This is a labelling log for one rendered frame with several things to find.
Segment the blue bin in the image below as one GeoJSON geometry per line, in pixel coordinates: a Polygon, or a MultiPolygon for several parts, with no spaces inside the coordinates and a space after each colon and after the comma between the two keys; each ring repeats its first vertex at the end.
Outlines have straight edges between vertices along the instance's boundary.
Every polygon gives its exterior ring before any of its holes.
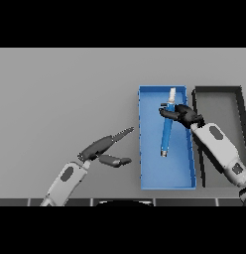
{"type": "Polygon", "coordinates": [[[139,86],[142,190],[194,190],[196,187],[191,133],[181,123],[173,122],[168,154],[161,156],[165,118],[159,108],[168,101],[170,89],[169,85],[139,86]]]}

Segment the dark grey bin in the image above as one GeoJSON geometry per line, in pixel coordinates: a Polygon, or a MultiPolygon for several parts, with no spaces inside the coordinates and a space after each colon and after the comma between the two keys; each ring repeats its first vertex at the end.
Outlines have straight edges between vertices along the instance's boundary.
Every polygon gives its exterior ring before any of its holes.
{"type": "MultiPolygon", "coordinates": [[[[206,123],[215,123],[238,150],[246,166],[246,108],[241,86],[197,86],[191,93],[192,107],[206,123]]],[[[221,172],[218,162],[200,141],[193,138],[199,158],[204,188],[233,188],[221,172]]]]}

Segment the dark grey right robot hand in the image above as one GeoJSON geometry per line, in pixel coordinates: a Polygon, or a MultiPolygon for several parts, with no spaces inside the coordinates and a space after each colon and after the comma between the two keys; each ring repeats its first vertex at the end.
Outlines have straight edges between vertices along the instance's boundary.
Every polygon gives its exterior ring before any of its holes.
{"type": "Polygon", "coordinates": [[[183,104],[176,104],[174,111],[169,111],[167,108],[160,108],[159,112],[165,118],[182,123],[187,129],[194,123],[197,124],[198,128],[205,125],[201,114],[196,114],[190,107],[183,104]]]}

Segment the blue pipe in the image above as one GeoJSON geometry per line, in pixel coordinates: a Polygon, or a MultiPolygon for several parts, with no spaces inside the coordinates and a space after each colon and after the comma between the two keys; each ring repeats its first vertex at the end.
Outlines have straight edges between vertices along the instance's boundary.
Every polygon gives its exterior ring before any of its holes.
{"type": "MultiPolygon", "coordinates": [[[[166,111],[174,111],[175,110],[175,98],[176,98],[176,89],[174,87],[171,88],[169,99],[166,103],[162,103],[161,106],[166,111]]],[[[163,136],[161,143],[161,156],[166,157],[169,151],[169,142],[171,137],[173,120],[170,118],[166,118],[164,120],[164,128],[163,128],[163,136]]]]}

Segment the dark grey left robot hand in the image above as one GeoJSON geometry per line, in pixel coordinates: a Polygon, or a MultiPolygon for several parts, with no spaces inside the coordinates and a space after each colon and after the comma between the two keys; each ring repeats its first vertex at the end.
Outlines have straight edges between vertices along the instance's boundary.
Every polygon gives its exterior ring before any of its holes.
{"type": "Polygon", "coordinates": [[[77,157],[83,163],[86,161],[98,160],[101,164],[110,166],[112,168],[119,168],[121,166],[130,164],[132,162],[130,158],[117,158],[111,155],[105,155],[105,152],[133,130],[134,128],[130,127],[114,136],[108,135],[97,141],[94,141],[91,145],[80,152],[77,157]]]}

